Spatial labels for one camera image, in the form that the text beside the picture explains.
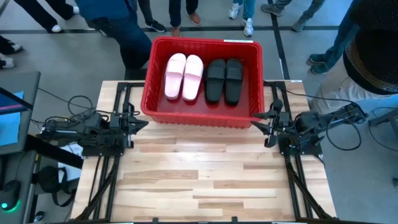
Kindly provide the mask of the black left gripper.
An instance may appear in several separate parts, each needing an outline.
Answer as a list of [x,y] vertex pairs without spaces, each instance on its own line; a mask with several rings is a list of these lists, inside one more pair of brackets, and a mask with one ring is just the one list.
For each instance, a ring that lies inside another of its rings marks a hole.
[[110,115],[109,127],[123,135],[124,147],[128,148],[134,147],[134,142],[132,141],[131,137],[132,133],[137,134],[143,128],[143,126],[147,126],[149,124],[148,121],[139,119],[132,121],[131,113],[133,111],[134,107],[130,103],[122,104],[122,112],[119,112],[119,105],[115,104],[113,112]]

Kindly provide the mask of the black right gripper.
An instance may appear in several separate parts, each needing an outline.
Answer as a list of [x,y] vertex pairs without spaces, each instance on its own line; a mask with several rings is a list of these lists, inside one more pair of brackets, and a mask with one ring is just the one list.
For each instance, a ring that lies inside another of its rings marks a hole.
[[256,113],[255,118],[268,119],[269,123],[264,124],[257,121],[251,121],[251,124],[267,135],[265,147],[273,147],[277,143],[275,132],[289,133],[293,128],[293,120],[288,112],[283,112],[284,102],[280,99],[274,100],[268,112]]

